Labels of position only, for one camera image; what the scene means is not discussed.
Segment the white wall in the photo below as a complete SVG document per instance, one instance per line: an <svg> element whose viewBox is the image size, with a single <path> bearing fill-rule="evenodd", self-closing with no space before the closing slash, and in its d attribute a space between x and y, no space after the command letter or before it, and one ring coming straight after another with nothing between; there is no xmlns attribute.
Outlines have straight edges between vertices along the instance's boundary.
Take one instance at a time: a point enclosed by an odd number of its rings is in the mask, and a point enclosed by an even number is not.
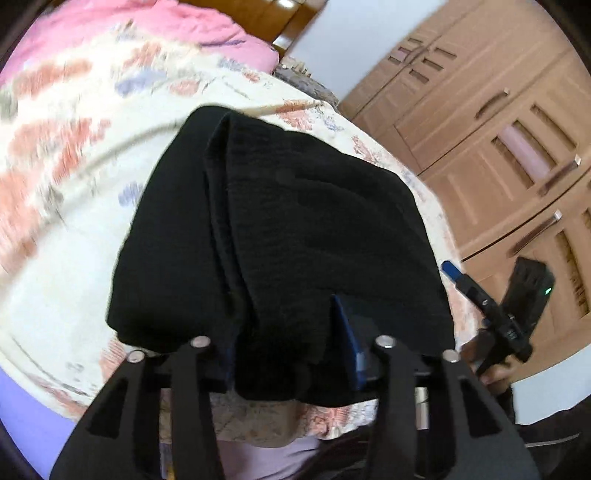
<svg viewBox="0 0 591 480"><path fill-rule="evenodd" d="M328 0L288 55L342 100L444 0Z"/></svg>
<svg viewBox="0 0 591 480"><path fill-rule="evenodd" d="M513 384L517 422L530 424L591 395L591 345L558 365Z"/></svg>

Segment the purple fabric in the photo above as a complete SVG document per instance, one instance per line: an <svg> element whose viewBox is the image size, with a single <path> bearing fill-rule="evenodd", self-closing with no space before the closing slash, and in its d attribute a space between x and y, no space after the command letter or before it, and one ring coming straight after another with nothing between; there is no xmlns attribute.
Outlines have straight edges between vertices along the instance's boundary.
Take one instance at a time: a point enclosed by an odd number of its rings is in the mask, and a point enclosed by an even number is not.
<svg viewBox="0 0 591 480"><path fill-rule="evenodd" d="M75 422L41 405L2 369L0 420L25 458L47 480ZM226 480L282 480L293 476L316 453L319 443L315 437L304 437L281 448L236 442L218 442L218 446Z"/></svg>
<svg viewBox="0 0 591 480"><path fill-rule="evenodd" d="M2 369L0 420L33 468L48 479L75 423L41 405Z"/></svg>

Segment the bed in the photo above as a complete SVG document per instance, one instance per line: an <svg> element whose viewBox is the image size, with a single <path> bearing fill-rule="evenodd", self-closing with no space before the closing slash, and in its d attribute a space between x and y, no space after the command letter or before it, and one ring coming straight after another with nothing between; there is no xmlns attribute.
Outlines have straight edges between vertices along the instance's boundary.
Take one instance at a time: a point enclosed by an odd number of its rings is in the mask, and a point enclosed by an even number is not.
<svg viewBox="0 0 591 480"><path fill-rule="evenodd" d="M26 61L50 57L123 22L165 38L199 43L206 50L272 73L279 58L325 3L326 0L29 0L5 5L1 23L8 34L0 43L0 82L19 71ZM33 22L39 12L41 16Z"/></svg>
<svg viewBox="0 0 591 480"><path fill-rule="evenodd" d="M280 3L260 2L268 9ZM282 17L273 44L288 46L297 12ZM0 420L44 478L131 349L104 320L113 266L152 168L197 107L228 106L395 172L415 196L437 261L459 263L434 195L330 105L227 52L143 26L118 21L50 56L26 59L0 87ZM476 318L443 281L461 344L475 334ZM213 395L212 405L220 440L260 446L335 438L375 415L375 401L320 408L228 394ZM169 419L164 394L163 443Z"/></svg>

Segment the cabinet door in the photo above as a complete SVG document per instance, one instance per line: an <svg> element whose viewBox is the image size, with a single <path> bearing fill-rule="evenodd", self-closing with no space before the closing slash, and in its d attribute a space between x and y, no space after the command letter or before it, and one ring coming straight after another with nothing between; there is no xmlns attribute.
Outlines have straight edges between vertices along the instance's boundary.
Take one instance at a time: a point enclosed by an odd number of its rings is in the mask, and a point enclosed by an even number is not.
<svg viewBox="0 0 591 480"><path fill-rule="evenodd" d="M534 354L513 380L549 368L591 343L591 171L553 205L465 261L464 267L500 301L517 255L545 262L556 285L531 338Z"/></svg>
<svg viewBox="0 0 591 480"><path fill-rule="evenodd" d="M591 166L591 77L574 51L420 175L462 258L555 201Z"/></svg>
<svg viewBox="0 0 591 480"><path fill-rule="evenodd" d="M429 45L483 0L449 0L427 18L407 38L396 45L339 104L339 111L353 119L359 111L404 67L423 47Z"/></svg>
<svg viewBox="0 0 591 480"><path fill-rule="evenodd" d="M418 90L415 96L422 100L395 126L425 169L572 49L560 27L534 1L496 0L483 5L413 65L423 88L432 91L425 96ZM458 58L447 59L438 51ZM415 103L412 96L409 103Z"/></svg>
<svg viewBox="0 0 591 480"><path fill-rule="evenodd" d="M394 127L386 130L381 137L376 138L376 141L404 163L415 175L419 175L422 172L417 160L413 157L412 152L408 149L406 143L404 143L404 140Z"/></svg>

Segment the floral bedspread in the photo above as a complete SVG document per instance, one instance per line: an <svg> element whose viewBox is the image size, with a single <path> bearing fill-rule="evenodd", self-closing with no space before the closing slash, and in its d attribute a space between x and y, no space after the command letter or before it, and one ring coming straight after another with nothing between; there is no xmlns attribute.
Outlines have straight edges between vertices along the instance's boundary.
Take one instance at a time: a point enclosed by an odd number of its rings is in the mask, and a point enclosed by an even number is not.
<svg viewBox="0 0 591 480"><path fill-rule="evenodd" d="M111 275L135 206L188 115L223 105L320 138L399 175L437 261L459 263L441 206L413 173L326 102L195 45L114 31L32 64L0 90L0 367L78 419L131 348L105 323ZM458 343L476 320L444 278ZM320 408L212 395L217 435L278 446L338 437L375 401ZM168 436L163 399L162 436Z"/></svg>

